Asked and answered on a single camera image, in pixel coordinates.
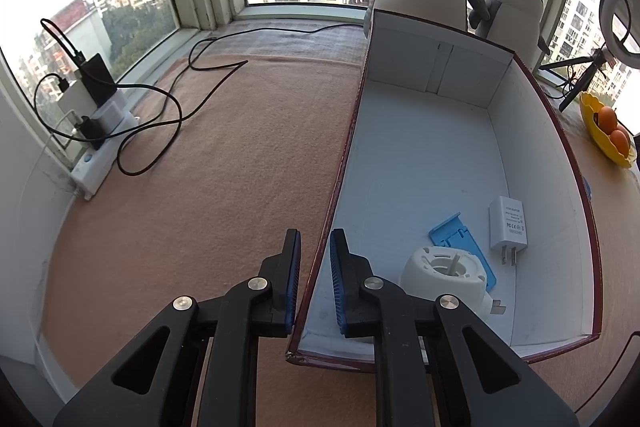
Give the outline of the orange fruit lower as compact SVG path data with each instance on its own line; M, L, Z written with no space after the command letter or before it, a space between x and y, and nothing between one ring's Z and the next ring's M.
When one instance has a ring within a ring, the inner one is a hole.
M613 130L609 135L611 143L615 146L616 150L623 157L627 157L630 150L630 142L628 135L625 131L620 129Z

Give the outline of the orange fruit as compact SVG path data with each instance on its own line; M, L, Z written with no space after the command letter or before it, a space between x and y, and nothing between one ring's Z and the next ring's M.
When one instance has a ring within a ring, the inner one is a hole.
M620 129L613 130L609 135L611 143L615 146L616 150L623 157L627 157L630 150L630 142L628 135L625 131Z
M610 135L618 127L615 110L610 106L602 106L598 110L598 127L607 135Z

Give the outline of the white round plug-in device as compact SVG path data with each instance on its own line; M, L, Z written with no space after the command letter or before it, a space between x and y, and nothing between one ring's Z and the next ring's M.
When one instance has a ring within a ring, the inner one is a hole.
M432 301L445 294L453 295L483 320L494 306L487 283L480 259L469 251L442 246L415 251L399 279L399 286L408 295Z

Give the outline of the black tripod stand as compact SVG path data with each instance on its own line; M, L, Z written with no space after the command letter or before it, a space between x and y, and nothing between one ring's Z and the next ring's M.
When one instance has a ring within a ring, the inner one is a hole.
M554 77L553 87L557 95L552 100L559 101L558 111L563 113L570 103L582 92L586 92L598 72L609 62L615 62L607 48L597 48L591 55L568 58L567 60L544 64L538 67L538 74L545 80Z

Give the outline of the white USB wall charger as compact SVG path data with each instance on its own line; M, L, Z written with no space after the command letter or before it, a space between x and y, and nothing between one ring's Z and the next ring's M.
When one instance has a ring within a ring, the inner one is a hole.
M489 247L499 251L505 265L510 259L515 267L518 252L528 245L523 203L508 196L497 196L489 205Z

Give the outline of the small penguin plush toy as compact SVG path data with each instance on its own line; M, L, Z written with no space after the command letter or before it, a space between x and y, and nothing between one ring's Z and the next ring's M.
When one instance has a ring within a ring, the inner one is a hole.
M485 0L489 20L472 10L469 24L477 37L504 46L534 69L540 54L550 50L541 35L544 0Z

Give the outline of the red cardboard box white inside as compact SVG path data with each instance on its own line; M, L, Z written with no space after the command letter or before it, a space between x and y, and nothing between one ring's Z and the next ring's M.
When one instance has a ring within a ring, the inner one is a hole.
M489 247L497 196L523 203L515 267ZM372 272L399 285L432 228L460 213L497 284L483 320L521 358L550 359L602 331L589 188L558 117L512 51L379 10L324 231L344 231Z

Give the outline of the black plug adapter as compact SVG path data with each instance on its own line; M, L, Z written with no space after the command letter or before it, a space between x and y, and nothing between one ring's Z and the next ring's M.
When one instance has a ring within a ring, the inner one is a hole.
M75 124L75 131L77 138L93 150L99 150L105 142L106 132L96 119L82 116L81 121Z

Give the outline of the yellow fruit bowl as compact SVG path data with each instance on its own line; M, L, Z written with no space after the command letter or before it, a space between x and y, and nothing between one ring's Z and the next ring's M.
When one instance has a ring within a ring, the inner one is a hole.
M598 126L597 116L603 107L600 100L588 92L582 92L582 94L579 95L579 105L582 121L588 134L600 148L601 152L617 166L630 169L637 159L636 148L633 145L629 145L627 155L623 155L611 141L610 136Z

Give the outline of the orange fruit upper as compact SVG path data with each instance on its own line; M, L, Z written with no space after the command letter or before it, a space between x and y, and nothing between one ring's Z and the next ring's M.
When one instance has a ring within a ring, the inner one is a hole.
M610 106L602 106L598 110L598 127L607 135L610 135L618 127L615 110Z

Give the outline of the white power strip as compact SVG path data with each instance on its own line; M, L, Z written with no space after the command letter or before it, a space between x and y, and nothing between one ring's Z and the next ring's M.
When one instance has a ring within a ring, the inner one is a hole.
M116 160L120 144L139 124L139 119L127 109L126 96L120 91L93 112L90 119L102 131L104 141L100 146L89 145L70 174L85 200L92 199L99 191Z

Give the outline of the blue plastic phone stand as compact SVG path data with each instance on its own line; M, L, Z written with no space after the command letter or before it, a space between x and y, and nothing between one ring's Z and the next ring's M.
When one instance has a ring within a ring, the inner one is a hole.
M477 257L486 273L486 291L492 291L497 284L497 277L492 271L483 251L476 243L473 235L460 219L460 213L455 213L428 232L428 237L436 246L449 247L467 251Z

